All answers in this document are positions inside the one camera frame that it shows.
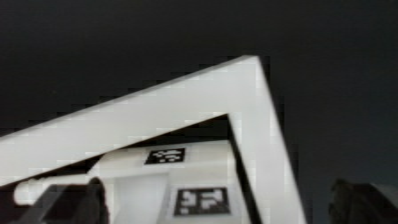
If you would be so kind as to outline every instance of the black square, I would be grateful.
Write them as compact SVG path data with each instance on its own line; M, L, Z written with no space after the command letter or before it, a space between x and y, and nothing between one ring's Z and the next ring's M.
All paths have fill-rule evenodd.
M230 214L225 187L179 189L174 216Z
M184 160L184 148L154 150L149 152L145 164L177 163Z

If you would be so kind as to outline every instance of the white triangular structure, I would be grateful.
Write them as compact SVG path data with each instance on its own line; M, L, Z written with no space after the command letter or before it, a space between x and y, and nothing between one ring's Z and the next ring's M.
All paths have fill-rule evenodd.
M303 224L259 59L245 56L0 138L0 185L227 114L264 224Z

